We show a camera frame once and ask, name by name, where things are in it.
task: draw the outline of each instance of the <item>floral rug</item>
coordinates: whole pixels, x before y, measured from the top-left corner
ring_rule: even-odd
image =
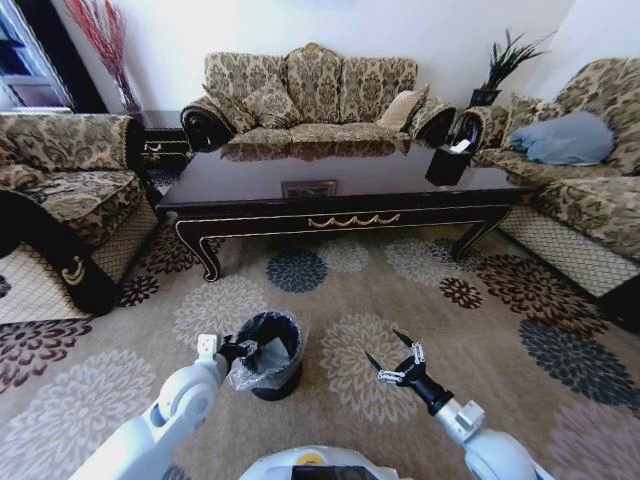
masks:
[[[199,333],[275,309],[310,328],[298,388],[271,403],[225,384],[165,478],[231,480],[309,444],[358,450],[416,480],[471,478],[418,397],[376,381],[365,350],[390,368],[408,355],[393,328],[556,478],[640,478],[638,337],[497,233],[453,262],[460,232],[215,241],[224,276],[207,283],[162,226],[108,315],[0,326],[0,477],[68,478],[194,361]]]

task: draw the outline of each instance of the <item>plastic bag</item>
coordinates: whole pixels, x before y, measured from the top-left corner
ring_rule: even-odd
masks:
[[[236,390],[280,389],[298,369],[308,337],[309,329],[296,323],[291,313],[256,315],[240,329],[237,339],[255,340],[258,351],[233,362],[229,383]]]

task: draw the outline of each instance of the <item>sofa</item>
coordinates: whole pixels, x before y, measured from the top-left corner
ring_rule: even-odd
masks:
[[[343,57],[310,43],[286,56],[210,53],[205,59],[207,94],[187,105],[182,123],[194,151],[230,143],[402,141],[444,142],[455,108],[427,99],[400,131],[376,125],[391,101],[414,88],[418,67],[405,58]],[[252,125],[237,106],[277,79],[299,122],[289,128]]]
[[[157,224],[141,126],[118,115],[0,115],[0,324],[109,311]]]
[[[582,68],[552,104],[514,98],[511,107],[473,107],[459,119],[477,163],[514,182],[543,187],[502,223],[504,232],[596,297],[614,321],[640,327],[640,59],[605,58]],[[515,119],[587,110],[614,131],[615,147],[595,166],[530,162],[509,148]]]

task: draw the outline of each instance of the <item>coffee table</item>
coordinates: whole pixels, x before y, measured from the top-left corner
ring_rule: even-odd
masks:
[[[469,223],[459,260],[535,186],[415,143],[227,144],[199,152],[157,205],[215,281],[207,238]]]

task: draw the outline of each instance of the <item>picture frame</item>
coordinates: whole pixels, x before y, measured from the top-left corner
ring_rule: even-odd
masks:
[[[336,180],[281,182],[282,198],[322,198],[336,194]]]

